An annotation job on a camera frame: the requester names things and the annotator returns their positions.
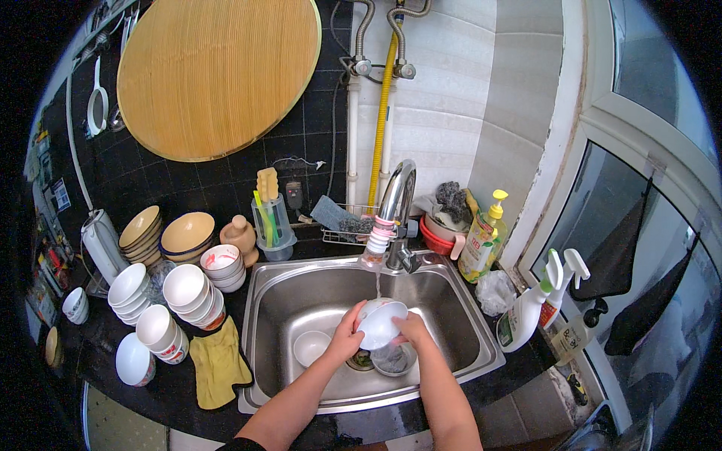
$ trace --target dish rag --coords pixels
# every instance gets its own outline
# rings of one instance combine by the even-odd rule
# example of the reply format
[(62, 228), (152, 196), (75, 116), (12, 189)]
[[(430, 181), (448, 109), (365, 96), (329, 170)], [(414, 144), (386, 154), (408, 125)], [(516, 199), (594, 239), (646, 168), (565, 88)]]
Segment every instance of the dish rag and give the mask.
[(191, 340), (196, 365), (198, 407), (219, 408), (235, 399), (233, 384), (250, 384), (253, 376), (238, 352), (238, 330), (228, 317), (219, 332)]

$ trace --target drain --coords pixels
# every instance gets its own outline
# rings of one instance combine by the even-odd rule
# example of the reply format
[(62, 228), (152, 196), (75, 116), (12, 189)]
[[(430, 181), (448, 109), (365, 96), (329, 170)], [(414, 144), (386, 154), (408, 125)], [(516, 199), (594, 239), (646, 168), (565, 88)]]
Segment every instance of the drain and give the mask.
[(356, 371), (370, 371), (373, 369), (373, 363), (371, 363), (371, 353), (364, 349), (359, 349), (356, 354), (346, 360), (346, 364)]

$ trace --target black countertop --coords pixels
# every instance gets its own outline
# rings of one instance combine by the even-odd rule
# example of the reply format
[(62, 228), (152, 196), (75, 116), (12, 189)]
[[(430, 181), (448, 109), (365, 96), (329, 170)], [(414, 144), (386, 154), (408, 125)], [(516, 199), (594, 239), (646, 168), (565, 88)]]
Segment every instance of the black countertop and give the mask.
[[(292, 259), (361, 252), (361, 247), (299, 240), (294, 246)], [(237, 292), (225, 295), (227, 311), (239, 329), (243, 324), (248, 285), (247, 281)], [(469, 284), (467, 288), (474, 293), (473, 285)], [(159, 363), (155, 378), (145, 387), (123, 384), (116, 374), (113, 350), (134, 328), (124, 325), (105, 299), (89, 299), (88, 321), (82, 326), (75, 326), (64, 318), (61, 332), (69, 346), (80, 350), (77, 373), (93, 387), (153, 421), (218, 442), (231, 440), (251, 417), (238, 412), (236, 400), (212, 411), (199, 408), (196, 403), (195, 367), (191, 358), (173, 366)], [(495, 319), (486, 315), (484, 319), (494, 330)], [(178, 324), (189, 336), (210, 334), (181, 320)], [(98, 336), (103, 337), (103, 343), (95, 338)], [(505, 357), (503, 367), (461, 385), (473, 411), (508, 395), (554, 364), (552, 353), (538, 331), (527, 344), (516, 352), (505, 354)], [(322, 450), (375, 443), (415, 434), (428, 427), (422, 402), (416, 399), (366, 411), (317, 415), (292, 448)]]

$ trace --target stainless steel sink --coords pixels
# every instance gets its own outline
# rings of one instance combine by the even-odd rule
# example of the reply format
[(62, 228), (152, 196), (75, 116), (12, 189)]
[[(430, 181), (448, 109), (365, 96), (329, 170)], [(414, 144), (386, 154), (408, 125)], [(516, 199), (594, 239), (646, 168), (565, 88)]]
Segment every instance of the stainless steel sink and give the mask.
[[(383, 269), (381, 295), (404, 302), (424, 318), (459, 383), (504, 365), (504, 355), (453, 263), (429, 251), (416, 254), (422, 265), (412, 274)], [(375, 274), (361, 269), (356, 259), (256, 265), (241, 333), (256, 383), (238, 397), (240, 412), (255, 412), (304, 371), (292, 350), (301, 333), (320, 330), (331, 336), (351, 306), (376, 297)], [(418, 362), (401, 377), (344, 364), (323, 391), (318, 412), (359, 411), (418, 397)]]

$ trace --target bamboo mat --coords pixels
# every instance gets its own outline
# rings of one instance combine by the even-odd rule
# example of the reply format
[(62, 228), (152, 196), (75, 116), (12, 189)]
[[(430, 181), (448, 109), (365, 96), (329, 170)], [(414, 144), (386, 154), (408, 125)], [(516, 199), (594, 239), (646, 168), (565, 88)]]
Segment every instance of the bamboo mat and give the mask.
[(224, 157), (288, 114), (320, 48), (313, 0), (156, 0), (118, 67), (123, 120), (161, 157)]

